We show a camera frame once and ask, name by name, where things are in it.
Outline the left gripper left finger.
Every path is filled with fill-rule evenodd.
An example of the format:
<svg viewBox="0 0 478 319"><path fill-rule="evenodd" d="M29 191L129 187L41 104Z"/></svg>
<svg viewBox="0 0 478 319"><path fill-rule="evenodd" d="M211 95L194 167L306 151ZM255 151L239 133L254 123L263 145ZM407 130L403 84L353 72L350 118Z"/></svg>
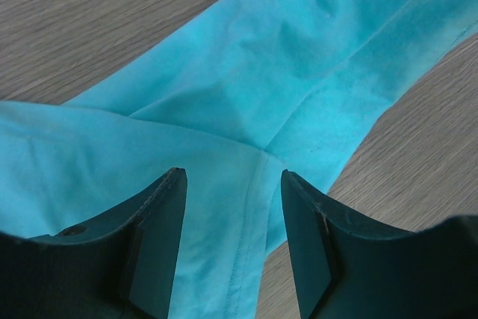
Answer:
<svg viewBox="0 0 478 319"><path fill-rule="evenodd" d="M3 318L166 318L187 176L173 168L57 235L1 235Z"/></svg>

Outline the cyan t shirt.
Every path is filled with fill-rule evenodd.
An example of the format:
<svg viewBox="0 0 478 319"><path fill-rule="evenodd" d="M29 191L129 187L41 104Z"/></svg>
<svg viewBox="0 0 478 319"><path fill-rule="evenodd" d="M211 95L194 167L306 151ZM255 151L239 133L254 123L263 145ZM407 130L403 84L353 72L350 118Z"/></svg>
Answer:
<svg viewBox="0 0 478 319"><path fill-rule="evenodd" d="M170 317L253 318L282 170L330 189L476 31L477 0L220 0L62 105L1 104L1 229L57 233L183 167Z"/></svg>

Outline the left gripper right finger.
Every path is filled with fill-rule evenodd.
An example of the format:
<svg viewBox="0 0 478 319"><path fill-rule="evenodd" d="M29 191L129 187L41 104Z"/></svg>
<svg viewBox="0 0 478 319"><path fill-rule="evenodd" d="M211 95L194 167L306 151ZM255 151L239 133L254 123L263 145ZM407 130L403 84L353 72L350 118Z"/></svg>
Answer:
<svg viewBox="0 0 478 319"><path fill-rule="evenodd" d="M477 217L420 232L381 223L284 171L281 198L302 318L475 318Z"/></svg>

